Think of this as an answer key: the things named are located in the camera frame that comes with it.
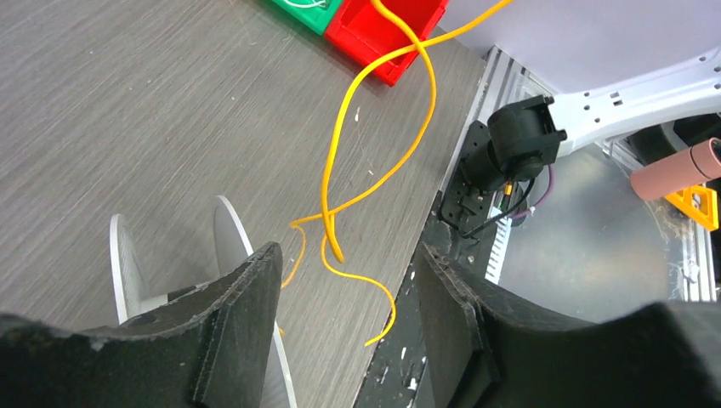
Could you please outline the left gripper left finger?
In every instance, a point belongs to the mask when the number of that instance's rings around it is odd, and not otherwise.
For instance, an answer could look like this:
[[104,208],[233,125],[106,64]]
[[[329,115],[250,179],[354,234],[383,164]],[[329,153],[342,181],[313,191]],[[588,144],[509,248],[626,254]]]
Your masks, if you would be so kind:
[[1,317],[4,407],[258,407],[280,294],[268,242],[235,271],[118,327]]

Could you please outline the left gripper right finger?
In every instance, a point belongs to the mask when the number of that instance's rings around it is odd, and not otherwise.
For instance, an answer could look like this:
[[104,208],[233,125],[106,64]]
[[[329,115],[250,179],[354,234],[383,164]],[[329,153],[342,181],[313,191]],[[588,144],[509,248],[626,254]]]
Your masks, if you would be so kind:
[[720,306],[656,302],[603,323],[470,282],[499,379],[480,407],[717,407]]

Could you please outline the translucent white spool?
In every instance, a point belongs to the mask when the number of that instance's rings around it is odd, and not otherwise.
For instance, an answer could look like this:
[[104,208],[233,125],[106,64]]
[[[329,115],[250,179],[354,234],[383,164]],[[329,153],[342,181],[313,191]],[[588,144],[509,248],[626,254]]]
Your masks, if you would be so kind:
[[253,253],[243,224],[227,197],[213,198],[213,211],[209,218],[213,233],[209,244],[201,244],[203,259],[197,262],[185,255],[171,262],[178,272],[171,272],[170,283],[162,290],[160,258],[133,238],[131,227],[120,213],[112,216],[109,228],[111,277],[119,324],[157,309],[225,275],[231,266],[238,266]]

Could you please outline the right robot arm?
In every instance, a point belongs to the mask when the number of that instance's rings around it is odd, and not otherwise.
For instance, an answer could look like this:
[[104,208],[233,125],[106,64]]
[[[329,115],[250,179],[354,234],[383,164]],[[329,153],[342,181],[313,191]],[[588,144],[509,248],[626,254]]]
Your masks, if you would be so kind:
[[642,128],[720,110],[720,49],[599,88],[513,101],[528,71],[499,47],[488,54],[480,106],[486,139],[461,158],[460,174],[481,191],[535,178],[586,145]]

